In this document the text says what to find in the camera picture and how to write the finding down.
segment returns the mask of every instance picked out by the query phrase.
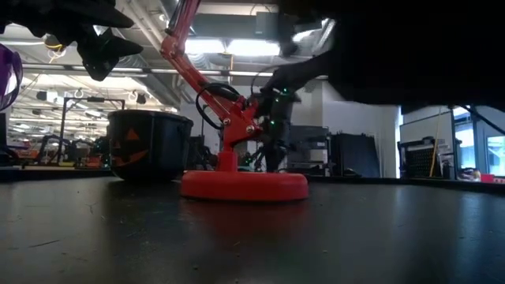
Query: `black table surface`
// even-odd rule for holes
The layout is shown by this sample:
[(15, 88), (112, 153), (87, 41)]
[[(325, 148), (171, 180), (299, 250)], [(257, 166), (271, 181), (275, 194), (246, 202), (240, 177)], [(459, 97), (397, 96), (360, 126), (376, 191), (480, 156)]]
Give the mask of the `black table surface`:
[(258, 205), (178, 186), (0, 185), (0, 283), (505, 282), (501, 196), (312, 183), (309, 200)]

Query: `purple object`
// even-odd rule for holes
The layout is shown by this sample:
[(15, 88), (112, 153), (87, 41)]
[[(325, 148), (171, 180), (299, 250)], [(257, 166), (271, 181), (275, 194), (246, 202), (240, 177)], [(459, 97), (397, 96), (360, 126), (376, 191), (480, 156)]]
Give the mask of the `purple object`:
[[(11, 80), (13, 74), (16, 77), (15, 82)], [(19, 54), (0, 44), (0, 111), (14, 103), (22, 80), (23, 65)]]

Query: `electrical cable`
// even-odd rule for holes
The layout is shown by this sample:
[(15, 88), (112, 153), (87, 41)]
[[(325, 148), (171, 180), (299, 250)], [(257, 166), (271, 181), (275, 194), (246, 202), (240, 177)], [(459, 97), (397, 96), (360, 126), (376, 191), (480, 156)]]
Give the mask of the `electrical cable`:
[(498, 125), (492, 123), (491, 121), (489, 121), (487, 118), (485, 118), (484, 116), (482, 116), (482, 114), (479, 114), (477, 111), (467, 107), (467, 106), (460, 106), (461, 108), (465, 109), (466, 111), (468, 111), (469, 113), (471, 113), (472, 115), (475, 115), (477, 118), (481, 119), (483, 122), (485, 122), (487, 125), (491, 126), (494, 130), (498, 131), (499, 133), (502, 133), (503, 135), (505, 135), (505, 130), (501, 129)]
[(240, 94), (238, 93), (237, 90), (235, 90), (233, 87), (229, 86), (228, 84), (224, 84), (224, 83), (209, 83), (209, 84), (206, 84), (199, 92), (198, 94), (196, 94), (196, 99), (195, 99), (195, 106), (196, 106), (196, 110), (198, 111), (198, 113), (200, 114), (200, 116), (213, 128), (213, 129), (217, 129), (217, 130), (221, 130), (223, 129), (222, 126), (219, 126), (217, 125), (215, 122), (213, 122), (211, 120), (210, 117), (208, 117), (207, 114), (205, 114), (205, 111), (204, 109), (202, 108), (202, 106), (200, 105), (200, 96), (203, 92), (209, 90), (210, 88), (222, 88), (222, 89), (226, 89), (227, 91), (230, 92), (230, 95), (224, 95), (223, 93), (212, 93), (212, 95), (218, 95), (218, 96), (221, 96), (223, 97), (224, 99), (228, 99), (228, 100), (231, 100), (231, 101), (236, 101), (239, 97), (240, 97)]
[(282, 66), (283, 64), (281, 65), (270, 65), (270, 66), (267, 66), (265, 68), (263, 68), (262, 70), (258, 71), (258, 73), (256, 73), (256, 75), (254, 75), (254, 77), (252, 78), (252, 82), (251, 82), (251, 95), (253, 95), (254, 93), (254, 82), (256, 82), (256, 79), (258, 78), (258, 76), (263, 73), (263, 72), (266, 72), (272, 68), (278, 68), (280, 66)]

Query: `black pumpkin bucket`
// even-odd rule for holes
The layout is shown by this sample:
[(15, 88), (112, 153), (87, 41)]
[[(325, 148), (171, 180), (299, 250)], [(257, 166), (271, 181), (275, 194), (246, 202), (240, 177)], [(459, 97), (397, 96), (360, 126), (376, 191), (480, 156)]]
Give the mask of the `black pumpkin bucket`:
[(126, 181), (167, 181), (184, 172), (193, 121), (150, 110), (109, 113), (110, 168)]

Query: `person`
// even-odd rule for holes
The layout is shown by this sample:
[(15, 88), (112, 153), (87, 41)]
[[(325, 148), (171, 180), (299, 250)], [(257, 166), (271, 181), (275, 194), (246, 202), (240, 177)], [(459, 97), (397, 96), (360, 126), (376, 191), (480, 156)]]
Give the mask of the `person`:
[(278, 0), (279, 11), (299, 21), (329, 17), (336, 25), (328, 50), (279, 67), (265, 88), (298, 89), (327, 75), (344, 99), (359, 103), (505, 110), (499, 17), (465, 2), (406, 3)]

